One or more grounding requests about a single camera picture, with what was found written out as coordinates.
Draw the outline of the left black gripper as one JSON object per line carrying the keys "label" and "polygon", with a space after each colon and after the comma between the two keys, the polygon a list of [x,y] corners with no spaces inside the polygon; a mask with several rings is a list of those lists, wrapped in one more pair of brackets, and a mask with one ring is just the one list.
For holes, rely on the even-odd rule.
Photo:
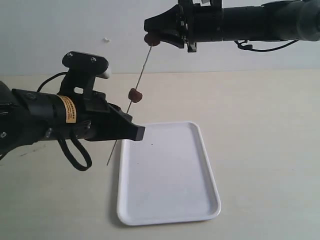
{"label": "left black gripper", "polygon": [[98,142],[144,138],[146,128],[132,123],[133,117],[107,102],[102,92],[92,91],[89,98],[75,92],[61,94],[59,100],[59,124],[80,139]]}

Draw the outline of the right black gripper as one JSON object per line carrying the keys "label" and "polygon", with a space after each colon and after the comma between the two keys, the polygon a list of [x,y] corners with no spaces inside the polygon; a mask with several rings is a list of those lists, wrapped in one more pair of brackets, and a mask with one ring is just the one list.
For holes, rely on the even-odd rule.
{"label": "right black gripper", "polygon": [[221,0],[209,0],[209,5],[179,0],[169,10],[144,20],[144,31],[157,33],[160,42],[197,51],[197,43],[223,40],[223,8]]}

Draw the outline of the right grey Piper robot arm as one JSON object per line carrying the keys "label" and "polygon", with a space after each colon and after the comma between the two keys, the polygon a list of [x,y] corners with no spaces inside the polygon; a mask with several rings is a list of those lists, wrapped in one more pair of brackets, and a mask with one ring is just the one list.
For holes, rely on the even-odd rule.
{"label": "right grey Piper robot arm", "polygon": [[151,47],[161,42],[189,53],[198,43],[234,42],[255,52],[248,42],[317,42],[320,39],[320,2],[282,0],[261,6],[226,7],[222,1],[193,3],[180,0],[171,9],[144,21],[144,41]]}

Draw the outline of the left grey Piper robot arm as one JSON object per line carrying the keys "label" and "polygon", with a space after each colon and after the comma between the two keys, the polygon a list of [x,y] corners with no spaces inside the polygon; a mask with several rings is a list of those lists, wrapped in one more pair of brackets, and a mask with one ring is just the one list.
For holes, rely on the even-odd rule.
{"label": "left grey Piper robot arm", "polygon": [[132,117],[107,102],[102,92],[57,95],[9,89],[3,82],[0,84],[1,154],[57,138],[141,141],[144,133],[144,126],[132,123]]}

